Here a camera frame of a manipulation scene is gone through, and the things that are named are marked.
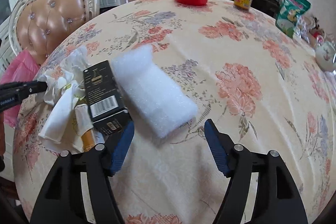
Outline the white tissue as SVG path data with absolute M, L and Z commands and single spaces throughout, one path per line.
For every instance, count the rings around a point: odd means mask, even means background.
M 85 97 L 83 71 L 89 66 L 86 47 L 78 47 L 55 69 L 47 69 L 37 75 L 38 81 L 47 83 L 47 90 L 41 98 L 46 104 L 55 106 L 69 92 L 71 106 L 74 107 L 78 100 Z

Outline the small orange white box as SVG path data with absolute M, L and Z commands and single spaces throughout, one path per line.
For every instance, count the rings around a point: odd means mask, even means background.
M 88 106 L 80 104 L 75 107 L 75 116 L 77 121 L 77 135 L 83 142 L 84 152 L 88 152 L 96 145 L 93 124 L 88 113 Z

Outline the black cardboard box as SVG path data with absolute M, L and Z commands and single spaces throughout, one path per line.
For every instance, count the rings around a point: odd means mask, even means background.
M 122 131 L 131 120 L 109 61 L 83 71 L 85 98 L 94 128 L 108 136 Z

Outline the white foam block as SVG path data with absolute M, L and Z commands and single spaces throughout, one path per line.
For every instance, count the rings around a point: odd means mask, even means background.
M 167 137 L 197 115 L 196 103 L 153 62 L 151 45 L 115 57 L 111 67 L 119 87 L 157 137 Z

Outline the tufted beige dining chair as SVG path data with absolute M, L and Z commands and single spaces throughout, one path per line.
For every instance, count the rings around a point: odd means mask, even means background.
M 100 14 L 99 0 L 19 0 L 9 18 L 15 55 L 28 51 L 37 64 L 70 34 Z

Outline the floral tablecloth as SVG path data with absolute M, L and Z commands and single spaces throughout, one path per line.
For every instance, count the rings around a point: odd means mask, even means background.
M 135 136 L 111 179 L 126 223 L 211 223 L 228 180 L 204 135 L 212 119 L 251 151 L 278 151 L 313 223 L 335 192 L 335 78 L 306 42 L 290 39 L 257 10 L 227 0 L 190 7 L 139 0 L 92 19 L 41 66 L 63 76 L 60 62 L 84 46 L 91 64 L 150 45 L 154 62 L 198 106 L 194 120 L 165 139 L 131 115 Z

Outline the white porcelain teapot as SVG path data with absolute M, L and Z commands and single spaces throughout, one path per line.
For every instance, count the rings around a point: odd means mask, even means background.
M 335 44 L 332 42 L 324 42 L 315 50 L 315 59 L 318 66 L 327 72 L 335 71 Z

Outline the green snack bag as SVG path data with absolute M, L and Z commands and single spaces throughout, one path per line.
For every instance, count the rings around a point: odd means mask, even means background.
M 283 0 L 276 17 L 276 27 L 292 38 L 298 18 L 310 7 L 311 3 L 307 0 Z

